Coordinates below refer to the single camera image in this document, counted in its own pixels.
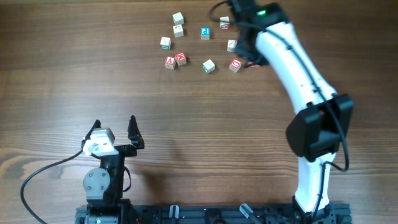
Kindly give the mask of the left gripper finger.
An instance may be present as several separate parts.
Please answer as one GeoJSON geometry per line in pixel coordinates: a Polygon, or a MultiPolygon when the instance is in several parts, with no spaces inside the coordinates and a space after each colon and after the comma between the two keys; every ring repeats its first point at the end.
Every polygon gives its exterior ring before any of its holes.
{"type": "Polygon", "coordinates": [[[100,120],[96,120],[93,124],[93,126],[91,127],[91,129],[88,131],[88,133],[83,137],[82,141],[81,141],[81,148],[84,148],[85,143],[87,142],[87,140],[90,139],[90,136],[92,134],[92,132],[97,129],[97,128],[101,128],[101,121],[100,120]]]}
{"type": "Polygon", "coordinates": [[[129,120],[128,128],[127,128],[127,137],[131,141],[131,144],[136,149],[145,148],[145,142],[142,138],[141,132],[139,131],[136,117],[132,115],[129,120]]]}

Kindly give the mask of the wooden block teal side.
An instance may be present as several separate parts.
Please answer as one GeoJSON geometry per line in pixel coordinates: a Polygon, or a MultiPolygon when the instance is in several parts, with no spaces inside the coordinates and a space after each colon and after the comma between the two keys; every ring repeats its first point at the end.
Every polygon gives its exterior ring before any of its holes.
{"type": "Polygon", "coordinates": [[[211,73],[215,69],[215,64],[209,59],[203,63],[203,69],[206,73],[211,73]]]}

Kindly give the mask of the red letter M block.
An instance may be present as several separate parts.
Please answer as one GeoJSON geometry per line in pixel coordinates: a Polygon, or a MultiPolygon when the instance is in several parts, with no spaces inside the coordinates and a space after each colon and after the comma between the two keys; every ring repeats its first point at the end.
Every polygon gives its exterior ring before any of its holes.
{"type": "Polygon", "coordinates": [[[176,58],[178,66],[182,66],[187,63],[187,57],[184,52],[175,54],[175,58],[176,58]]]}

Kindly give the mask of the red letter A block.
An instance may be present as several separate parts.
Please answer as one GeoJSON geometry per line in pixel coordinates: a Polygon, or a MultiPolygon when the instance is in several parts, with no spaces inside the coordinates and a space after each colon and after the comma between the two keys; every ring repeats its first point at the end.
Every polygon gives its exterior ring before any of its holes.
{"type": "Polygon", "coordinates": [[[166,68],[174,70],[176,64],[177,64],[177,63],[176,63],[175,57],[166,56],[166,58],[165,58],[165,67],[166,67],[166,68]]]}

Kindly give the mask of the plain wooden block red side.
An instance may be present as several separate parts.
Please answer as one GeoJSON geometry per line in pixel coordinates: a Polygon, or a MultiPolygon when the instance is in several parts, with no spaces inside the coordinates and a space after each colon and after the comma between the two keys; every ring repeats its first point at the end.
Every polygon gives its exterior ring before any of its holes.
{"type": "Polygon", "coordinates": [[[261,65],[258,65],[255,62],[246,62],[245,67],[246,68],[259,68],[259,67],[261,67],[261,65]]]}

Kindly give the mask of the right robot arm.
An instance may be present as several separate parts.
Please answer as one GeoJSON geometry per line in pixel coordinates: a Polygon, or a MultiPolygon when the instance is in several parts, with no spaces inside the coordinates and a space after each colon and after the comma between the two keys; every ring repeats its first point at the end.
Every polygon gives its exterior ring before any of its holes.
{"type": "Polygon", "coordinates": [[[290,223],[339,223],[350,213],[328,198],[331,168],[349,169],[346,135],[354,103],[320,75],[303,49],[293,23],[276,2],[228,1],[239,29],[236,54],[247,67],[271,66],[292,102],[295,118],[285,131],[287,142],[298,157],[298,187],[291,211],[265,212],[265,221],[290,223]]]}

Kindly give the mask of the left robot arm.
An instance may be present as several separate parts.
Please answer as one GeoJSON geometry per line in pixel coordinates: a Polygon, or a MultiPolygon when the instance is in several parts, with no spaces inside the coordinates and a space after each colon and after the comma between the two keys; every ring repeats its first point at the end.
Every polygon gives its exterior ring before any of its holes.
{"type": "Polygon", "coordinates": [[[129,199],[123,199],[132,184],[124,187],[124,174],[129,170],[125,158],[137,156],[137,150],[145,148],[135,116],[131,116],[127,128],[129,144],[116,146],[109,128],[102,128],[99,120],[82,140],[82,150],[87,156],[100,160],[98,168],[90,170],[83,179],[88,205],[77,208],[75,223],[116,224],[140,223],[141,218],[129,199]]]}

